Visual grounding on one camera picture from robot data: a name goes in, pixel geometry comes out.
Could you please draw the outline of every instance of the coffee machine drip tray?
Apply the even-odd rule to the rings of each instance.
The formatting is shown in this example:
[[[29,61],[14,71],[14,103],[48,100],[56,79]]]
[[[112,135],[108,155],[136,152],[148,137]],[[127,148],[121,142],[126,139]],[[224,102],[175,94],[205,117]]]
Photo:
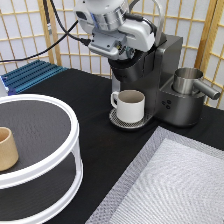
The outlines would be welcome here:
[[[116,109],[111,110],[110,115],[109,115],[110,121],[113,125],[116,127],[126,130],[126,131],[135,131],[140,128],[143,128],[146,124],[150,122],[152,119],[152,115],[145,114],[144,118],[136,123],[125,123],[121,120],[118,119],[117,114],[116,114]]]

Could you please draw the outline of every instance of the gray mesh mat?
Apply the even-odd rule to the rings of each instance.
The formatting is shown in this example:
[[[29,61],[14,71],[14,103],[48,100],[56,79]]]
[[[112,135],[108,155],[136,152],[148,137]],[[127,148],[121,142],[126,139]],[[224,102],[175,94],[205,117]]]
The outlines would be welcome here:
[[[57,150],[67,139],[71,122],[61,108],[41,101],[15,101],[0,105],[0,127],[12,130],[19,161],[1,174],[33,165]]]
[[[110,224],[224,222],[224,160],[165,139]]]
[[[105,199],[98,206],[96,211],[92,214],[86,224],[108,224],[112,215],[127,195],[132,185],[135,183],[140,173],[146,167],[158,147],[163,140],[167,138],[177,143],[183,144],[190,148],[204,152],[208,155],[224,159],[224,153],[213,147],[207,146],[203,143],[188,139],[181,135],[165,130],[161,127],[157,128],[152,137],[148,140],[136,158],[128,166],[120,179],[107,194]]]
[[[69,154],[43,176],[0,190],[0,222],[26,218],[49,208],[69,190],[75,175],[75,159]]]

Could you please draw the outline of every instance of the black table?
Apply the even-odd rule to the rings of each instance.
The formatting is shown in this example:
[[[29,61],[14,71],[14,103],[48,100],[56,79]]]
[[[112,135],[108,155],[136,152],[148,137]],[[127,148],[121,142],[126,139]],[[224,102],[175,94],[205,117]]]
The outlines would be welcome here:
[[[48,223],[85,223],[158,126],[224,148],[224,111],[205,107],[200,122],[187,129],[161,121],[123,132],[109,121],[111,80],[70,69],[26,90],[58,98],[75,111],[80,124],[84,178],[73,201]]]

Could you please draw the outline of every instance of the small white cup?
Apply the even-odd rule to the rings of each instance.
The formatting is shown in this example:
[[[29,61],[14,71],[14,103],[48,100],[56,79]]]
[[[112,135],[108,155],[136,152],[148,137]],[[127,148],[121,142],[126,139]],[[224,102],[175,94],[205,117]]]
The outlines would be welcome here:
[[[117,117],[125,123],[136,123],[144,117],[145,96],[136,90],[125,90],[111,94],[111,104],[117,109]]]

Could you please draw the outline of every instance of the stainless steel cup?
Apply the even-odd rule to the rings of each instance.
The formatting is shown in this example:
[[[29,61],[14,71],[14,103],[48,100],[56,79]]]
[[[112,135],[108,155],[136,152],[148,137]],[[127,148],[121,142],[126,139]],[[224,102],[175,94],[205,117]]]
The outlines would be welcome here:
[[[220,92],[202,81],[203,72],[196,68],[179,68],[174,74],[173,89],[181,94],[192,95],[199,91],[213,100],[220,97]]]

